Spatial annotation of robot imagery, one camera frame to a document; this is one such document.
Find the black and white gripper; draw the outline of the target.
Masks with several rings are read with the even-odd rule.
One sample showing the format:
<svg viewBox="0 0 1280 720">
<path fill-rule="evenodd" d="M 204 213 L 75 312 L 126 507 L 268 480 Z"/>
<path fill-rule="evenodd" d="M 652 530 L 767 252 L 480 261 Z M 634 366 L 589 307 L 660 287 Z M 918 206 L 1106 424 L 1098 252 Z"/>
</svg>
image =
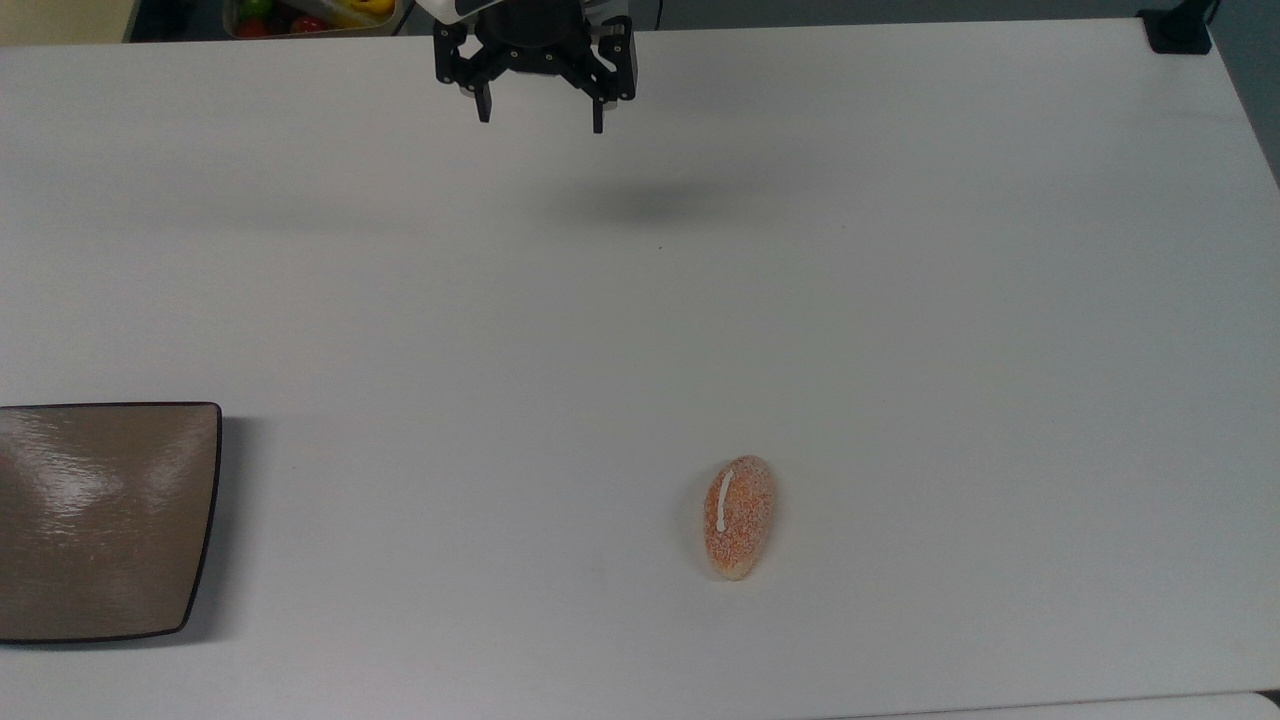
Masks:
<svg viewBox="0 0 1280 720">
<path fill-rule="evenodd" d="M 435 1 L 436 81 L 474 97 L 492 120 L 494 79 L 506 72 L 559 77 L 591 101 L 602 135 L 608 102 L 637 95 L 634 19 L 627 1 Z"/>
</svg>

